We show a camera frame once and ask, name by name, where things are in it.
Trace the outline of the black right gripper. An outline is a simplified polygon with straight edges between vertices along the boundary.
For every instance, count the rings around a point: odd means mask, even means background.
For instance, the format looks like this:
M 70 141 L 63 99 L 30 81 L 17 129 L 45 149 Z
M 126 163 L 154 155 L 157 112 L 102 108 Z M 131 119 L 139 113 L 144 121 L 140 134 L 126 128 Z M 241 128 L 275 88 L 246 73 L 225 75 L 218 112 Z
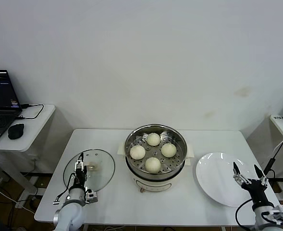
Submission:
M 250 180 L 248 180 L 244 175 L 240 173 L 236 162 L 233 162 L 233 178 L 238 185 L 242 185 L 242 189 L 249 192 L 253 202 L 252 207 L 273 207 L 273 203 L 271 203 L 267 199 L 265 194 L 265 190 L 267 189 L 267 178 L 257 165 L 254 165 L 254 168 L 256 175 L 261 182 L 251 182 Z

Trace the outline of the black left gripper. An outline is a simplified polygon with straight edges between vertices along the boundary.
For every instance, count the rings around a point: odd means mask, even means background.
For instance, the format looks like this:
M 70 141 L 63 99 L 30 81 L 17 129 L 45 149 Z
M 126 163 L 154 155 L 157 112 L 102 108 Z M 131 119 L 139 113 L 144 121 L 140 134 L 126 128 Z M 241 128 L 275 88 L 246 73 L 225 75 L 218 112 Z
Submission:
M 80 153 L 78 159 L 76 160 L 74 164 L 74 171 L 75 171 L 75 179 L 74 179 L 74 185 L 84 187 L 85 181 L 87 178 L 87 166 L 84 165 L 84 154 Z

